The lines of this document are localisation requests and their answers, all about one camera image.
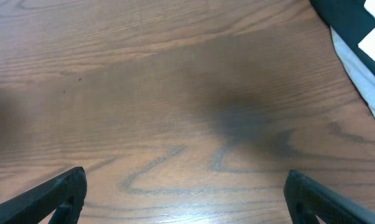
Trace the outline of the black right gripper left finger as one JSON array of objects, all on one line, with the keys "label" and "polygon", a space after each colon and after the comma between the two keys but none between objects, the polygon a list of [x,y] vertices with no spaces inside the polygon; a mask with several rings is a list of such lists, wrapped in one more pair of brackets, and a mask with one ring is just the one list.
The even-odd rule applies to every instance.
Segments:
[{"label": "black right gripper left finger", "polygon": [[82,167],[74,167],[0,204],[0,224],[36,224],[51,215],[49,224],[76,224],[84,206],[87,180]]}]

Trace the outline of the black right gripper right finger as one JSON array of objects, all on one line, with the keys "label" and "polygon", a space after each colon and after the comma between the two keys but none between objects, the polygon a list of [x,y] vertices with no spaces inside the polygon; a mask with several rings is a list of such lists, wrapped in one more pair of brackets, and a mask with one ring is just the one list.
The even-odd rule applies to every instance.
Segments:
[{"label": "black right gripper right finger", "polygon": [[293,224],[375,224],[375,213],[296,170],[290,170],[284,198]]}]

